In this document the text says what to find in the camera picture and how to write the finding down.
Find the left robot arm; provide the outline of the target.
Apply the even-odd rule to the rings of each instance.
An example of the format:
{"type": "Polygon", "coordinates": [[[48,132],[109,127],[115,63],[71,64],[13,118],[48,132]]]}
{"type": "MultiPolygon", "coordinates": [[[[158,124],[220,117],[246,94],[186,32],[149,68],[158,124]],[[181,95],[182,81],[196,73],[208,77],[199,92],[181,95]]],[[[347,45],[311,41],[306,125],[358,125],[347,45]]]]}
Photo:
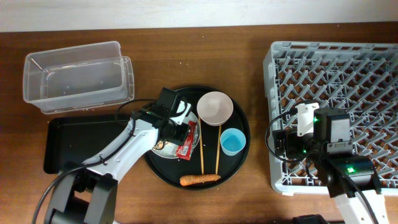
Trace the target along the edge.
{"type": "Polygon", "coordinates": [[[61,172],[41,196],[32,217],[36,223],[51,196],[45,223],[115,223],[118,185],[137,160],[159,141],[182,145],[189,126],[185,116],[132,116],[119,136],[80,165],[61,172]]]}

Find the blue plastic cup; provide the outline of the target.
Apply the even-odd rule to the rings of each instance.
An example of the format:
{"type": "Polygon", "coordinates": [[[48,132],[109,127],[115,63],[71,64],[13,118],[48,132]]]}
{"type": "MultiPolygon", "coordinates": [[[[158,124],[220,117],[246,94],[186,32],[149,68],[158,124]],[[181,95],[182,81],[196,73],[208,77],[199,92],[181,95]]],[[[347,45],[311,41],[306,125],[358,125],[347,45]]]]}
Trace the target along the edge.
{"type": "Polygon", "coordinates": [[[222,132],[220,143],[227,156],[235,156],[246,146],[246,136],[240,129],[229,128],[222,132]]]}

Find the pink bowl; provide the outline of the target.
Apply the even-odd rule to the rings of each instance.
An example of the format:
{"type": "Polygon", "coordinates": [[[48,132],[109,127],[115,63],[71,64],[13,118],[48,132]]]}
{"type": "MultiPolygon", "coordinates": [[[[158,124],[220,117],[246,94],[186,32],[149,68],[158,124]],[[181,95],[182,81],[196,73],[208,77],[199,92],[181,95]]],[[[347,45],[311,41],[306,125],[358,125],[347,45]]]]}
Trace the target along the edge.
{"type": "Polygon", "coordinates": [[[210,126],[220,126],[227,122],[234,111],[232,99],[220,91],[204,94],[197,103],[197,113],[202,121],[210,126]]]}

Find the red snack wrapper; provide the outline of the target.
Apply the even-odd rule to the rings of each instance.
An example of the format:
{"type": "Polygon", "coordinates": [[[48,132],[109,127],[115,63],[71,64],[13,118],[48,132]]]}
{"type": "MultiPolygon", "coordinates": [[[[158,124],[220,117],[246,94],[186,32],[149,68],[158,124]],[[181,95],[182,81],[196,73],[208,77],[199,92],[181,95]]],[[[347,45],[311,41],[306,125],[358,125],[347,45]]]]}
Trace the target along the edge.
{"type": "Polygon", "coordinates": [[[189,121],[188,125],[190,130],[188,132],[188,136],[182,146],[179,146],[176,150],[176,156],[180,159],[184,159],[189,161],[191,158],[193,142],[195,137],[195,131],[197,128],[197,123],[194,121],[189,121]]]}

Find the wooden chopstick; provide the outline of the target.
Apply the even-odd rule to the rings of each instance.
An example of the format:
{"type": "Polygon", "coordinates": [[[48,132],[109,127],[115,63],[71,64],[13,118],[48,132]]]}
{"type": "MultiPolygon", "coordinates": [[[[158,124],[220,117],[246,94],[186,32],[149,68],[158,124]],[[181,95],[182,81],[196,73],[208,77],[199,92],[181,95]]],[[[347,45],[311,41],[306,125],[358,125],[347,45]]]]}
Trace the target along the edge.
{"type": "Polygon", "coordinates": [[[216,164],[215,164],[215,174],[218,175],[219,161],[220,161],[220,140],[221,140],[221,125],[218,126],[218,141],[217,141],[217,151],[216,151],[216,164]]]}
{"type": "Polygon", "coordinates": [[[204,175],[204,174],[205,174],[205,171],[204,171],[203,139],[202,139],[203,134],[202,134],[202,130],[201,130],[202,125],[201,125],[201,118],[200,118],[200,117],[198,117],[198,122],[199,122],[199,130],[200,130],[200,141],[199,141],[199,144],[200,144],[200,165],[201,165],[201,174],[204,175]]]}

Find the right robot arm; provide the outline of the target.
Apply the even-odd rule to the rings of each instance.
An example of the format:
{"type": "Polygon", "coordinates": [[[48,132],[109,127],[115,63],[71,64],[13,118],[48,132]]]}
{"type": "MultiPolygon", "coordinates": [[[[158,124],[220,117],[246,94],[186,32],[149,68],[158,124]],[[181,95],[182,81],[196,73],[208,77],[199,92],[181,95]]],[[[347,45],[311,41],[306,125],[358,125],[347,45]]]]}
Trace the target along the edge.
{"type": "Polygon", "coordinates": [[[304,109],[302,114],[309,118],[309,132],[268,129],[274,142],[269,152],[278,158],[276,150],[291,151],[295,159],[285,158],[285,163],[315,166],[345,223],[388,223],[376,168],[368,157],[353,152],[349,114],[339,108],[304,109]]]}

